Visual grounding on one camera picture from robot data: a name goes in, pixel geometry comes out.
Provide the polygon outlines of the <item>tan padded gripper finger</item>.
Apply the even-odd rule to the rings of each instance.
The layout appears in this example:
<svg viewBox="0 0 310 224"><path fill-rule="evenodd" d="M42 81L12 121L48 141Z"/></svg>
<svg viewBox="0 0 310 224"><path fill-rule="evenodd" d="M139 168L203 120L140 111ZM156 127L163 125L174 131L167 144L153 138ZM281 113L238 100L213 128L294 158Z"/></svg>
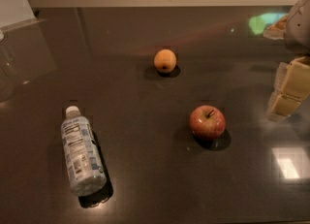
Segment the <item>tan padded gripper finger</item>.
<svg viewBox="0 0 310 224"><path fill-rule="evenodd" d="M274 122L288 118L310 95L310 57L281 62L276 71L274 90L267 104L266 117Z"/></svg>

